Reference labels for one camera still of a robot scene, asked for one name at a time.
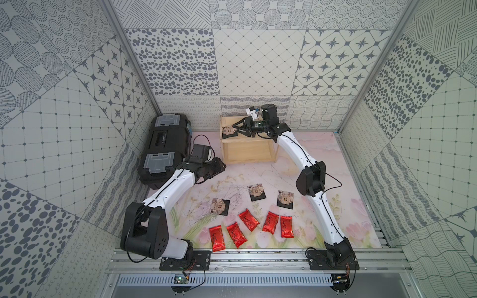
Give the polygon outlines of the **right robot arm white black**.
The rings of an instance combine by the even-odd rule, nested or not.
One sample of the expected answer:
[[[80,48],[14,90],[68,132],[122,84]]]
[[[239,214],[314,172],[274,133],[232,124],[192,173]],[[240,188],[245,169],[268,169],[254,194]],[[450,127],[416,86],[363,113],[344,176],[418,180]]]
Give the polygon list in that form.
[[[265,104],[260,109],[249,109],[247,117],[231,127],[236,134],[246,137],[261,137],[265,134],[265,138],[273,140],[301,170],[296,188],[310,200],[318,215],[320,226],[324,229],[326,257],[331,267],[335,268],[349,258],[355,258],[350,241],[339,227],[327,200],[325,178],[328,174],[325,163],[317,161],[300,145],[289,126],[279,120],[277,107]]]

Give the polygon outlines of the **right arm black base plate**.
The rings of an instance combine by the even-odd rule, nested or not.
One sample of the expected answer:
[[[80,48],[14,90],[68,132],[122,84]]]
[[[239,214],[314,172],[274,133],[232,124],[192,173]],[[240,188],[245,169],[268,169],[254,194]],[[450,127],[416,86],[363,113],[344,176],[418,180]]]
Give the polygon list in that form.
[[[308,248],[305,251],[305,256],[312,271],[357,271],[360,269],[354,255],[338,260],[328,251]]]

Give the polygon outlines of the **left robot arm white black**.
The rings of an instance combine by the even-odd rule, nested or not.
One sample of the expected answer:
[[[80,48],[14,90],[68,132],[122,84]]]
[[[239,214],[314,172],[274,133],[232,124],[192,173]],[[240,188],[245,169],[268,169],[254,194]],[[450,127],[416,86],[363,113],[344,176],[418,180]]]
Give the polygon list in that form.
[[[225,171],[226,165],[208,145],[196,144],[171,178],[143,202],[131,203],[125,212],[120,248],[144,258],[193,260],[193,246],[172,237],[167,215],[191,188]]]

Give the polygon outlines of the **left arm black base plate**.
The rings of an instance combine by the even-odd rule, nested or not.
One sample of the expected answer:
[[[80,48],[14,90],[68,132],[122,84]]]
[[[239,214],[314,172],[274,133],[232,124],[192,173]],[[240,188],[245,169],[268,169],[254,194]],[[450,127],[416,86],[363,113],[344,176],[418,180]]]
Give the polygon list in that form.
[[[207,271],[211,254],[209,250],[193,250],[182,259],[162,258],[160,271]]]

